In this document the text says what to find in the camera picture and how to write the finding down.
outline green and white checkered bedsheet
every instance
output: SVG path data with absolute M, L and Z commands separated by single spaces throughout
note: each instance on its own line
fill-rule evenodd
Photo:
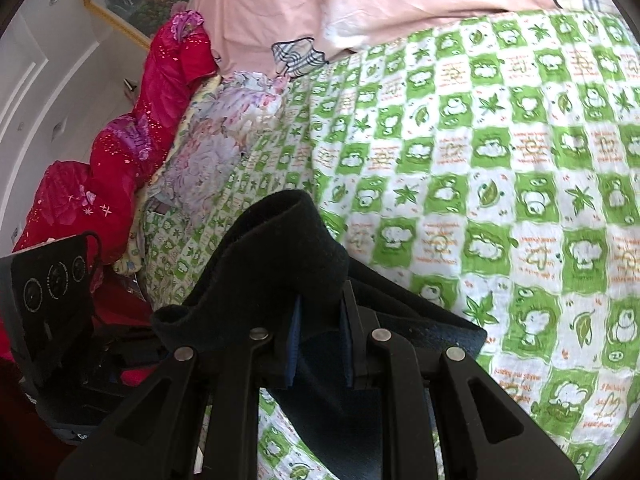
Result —
M 148 291 L 181 302 L 242 211 L 308 190 L 351 255 L 487 330 L 481 365 L 586 478 L 640 402 L 638 50 L 612 15 L 521 12 L 299 78 L 193 235 L 146 213 Z M 260 478 L 328 474 L 260 416 Z

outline metal screw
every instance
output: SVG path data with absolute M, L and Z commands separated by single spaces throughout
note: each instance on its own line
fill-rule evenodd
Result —
M 380 341 L 384 343 L 385 341 L 389 341 L 391 339 L 391 332 L 386 328 L 377 328 L 373 332 L 371 332 L 371 337 L 375 341 Z
M 249 331 L 249 337 L 254 341 L 262 341 L 269 337 L 269 331 L 266 328 L 256 327 Z
M 184 362 L 193 358 L 193 348 L 190 346 L 181 346 L 174 352 L 176 361 Z
M 462 361 L 466 356 L 465 351 L 458 346 L 451 346 L 447 348 L 447 357 L 452 361 Z

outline black cloth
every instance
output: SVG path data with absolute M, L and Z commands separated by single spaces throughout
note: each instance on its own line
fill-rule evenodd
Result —
M 255 326 L 274 326 L 302 297 L 302 344 L 294 386 L 271 392 L 310 450 L 340 480 L 380 478 L 382 420 L 376 391 L 348 390 L 339 344 L 346 279 L 380 325 L 414 346 L 452 345 L 478 355 L 486 332 L 350 258 L 311 198 L 285 190 L 251 206 L 223 237 L 182 305 L 160 308 L 152 326 L 169 349 L 222 348 Z

